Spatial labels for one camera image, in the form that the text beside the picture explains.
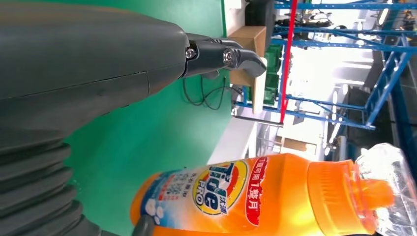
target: metal screw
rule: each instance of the metal screw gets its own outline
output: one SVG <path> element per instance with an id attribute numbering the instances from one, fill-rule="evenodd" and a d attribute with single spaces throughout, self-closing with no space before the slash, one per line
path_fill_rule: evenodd
<path id="1" fill-rule="evenodd" d="M 191 59 L 195 56 L 195 51 L 192 48 L 187 49 L 187 51 L 185 51 L 185 58 L 187 59 Z"/>
<path id="2" fill-rule="evenodd" d="M 230 51 L 225 51 L 223 53 L 223 61 L 224 62 L 230 62 L 232 60 L 232 52 Z"/>

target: bottle label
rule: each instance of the bottle label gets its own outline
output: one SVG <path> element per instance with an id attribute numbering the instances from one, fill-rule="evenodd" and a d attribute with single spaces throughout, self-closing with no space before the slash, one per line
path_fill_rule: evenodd
<path id="1" fill-rule="evenodd" d="M 163 227 L 213 233 L 259 225 L 268 158 L 162 173 L 142 200 L 141 214 Z"/>

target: orange bottle cap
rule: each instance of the orange bottle cap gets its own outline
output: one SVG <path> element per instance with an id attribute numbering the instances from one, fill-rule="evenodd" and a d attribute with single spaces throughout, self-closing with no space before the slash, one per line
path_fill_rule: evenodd
<path id="1" fill-rule="evenodd" d="M 351 160 L 311 163 L 308 191 L 317 223 L 326 236 L 373 234 L 373 210 L 394 203 L 389 184 L 361 179 Z"/>

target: tide logo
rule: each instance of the tide logo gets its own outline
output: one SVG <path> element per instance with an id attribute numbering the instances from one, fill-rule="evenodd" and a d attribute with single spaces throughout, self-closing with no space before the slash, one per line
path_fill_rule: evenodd
<path id="1" fill-rule="evenodd" d="M 244 161 L 210 166 L 193 186 L 195 205 L 205 214 L 227 214 L 245 186 L 247 173 Z"/>

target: robotic arm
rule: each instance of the robotic arm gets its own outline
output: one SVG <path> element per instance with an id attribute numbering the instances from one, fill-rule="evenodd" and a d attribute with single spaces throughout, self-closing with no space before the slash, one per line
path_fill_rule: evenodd
<path id="1" fill-rule="evenodd" d="M 144 15 L 0 3 L 0 235 L 113 235 L 88 221 L 73 200 L 63 139 L 179 78 L 213 78 L 222 68 L 252 76 L 266 70 L 234 41 L 186 34 Z M 141 229 L 151 228 L 135 233 L 146 236 L 149 230 Z"/>

